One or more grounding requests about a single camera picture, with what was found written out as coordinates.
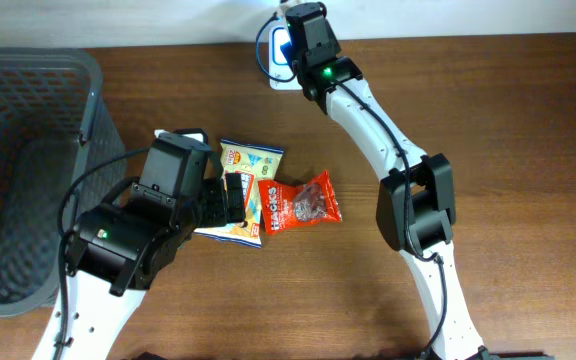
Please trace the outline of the beige wet wipes pack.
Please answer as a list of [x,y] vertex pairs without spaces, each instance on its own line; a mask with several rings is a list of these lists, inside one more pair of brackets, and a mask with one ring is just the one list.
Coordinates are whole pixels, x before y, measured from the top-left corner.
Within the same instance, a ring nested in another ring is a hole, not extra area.
[[197,229],[194,233],[222,242],[261,248],[261,199],[258,182],[274,179],[284,150],[273,146],[244,144],[229,139],[222,139],[220,144],[224,172],[241,175],[246,201],[245,219],[243,222],[222,227]]

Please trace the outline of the red Hacks candy bag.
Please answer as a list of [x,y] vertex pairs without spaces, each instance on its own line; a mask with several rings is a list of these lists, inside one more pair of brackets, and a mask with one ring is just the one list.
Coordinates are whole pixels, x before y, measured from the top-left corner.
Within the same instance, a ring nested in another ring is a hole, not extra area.
[[342,221],[342,214],[327,170],[306,184],[290,186],[274,180],[258,183],[265,232]]

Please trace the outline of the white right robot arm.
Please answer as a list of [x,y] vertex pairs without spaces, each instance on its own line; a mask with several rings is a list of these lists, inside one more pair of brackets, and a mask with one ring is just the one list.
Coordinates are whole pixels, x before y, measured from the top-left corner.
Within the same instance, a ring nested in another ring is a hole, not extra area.
[[289,42],[281,51],[304,96],[339,124],[379,180],[376,221],[410,269],[429,324],[421,359],[481,359],[455,266],[452,167],[411,142],[373,96],[358,66],[342,55],[321,2],[282,4]]

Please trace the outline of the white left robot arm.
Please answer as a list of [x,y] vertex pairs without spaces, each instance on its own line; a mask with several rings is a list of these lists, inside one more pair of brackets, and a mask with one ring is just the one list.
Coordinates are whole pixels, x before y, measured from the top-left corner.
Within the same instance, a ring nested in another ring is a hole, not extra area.
[[104,359],[157,274],[199,228],[245,219],[241,177],[200,129],[159,131],[127,177],[62,232],[59,293],[36,359]]

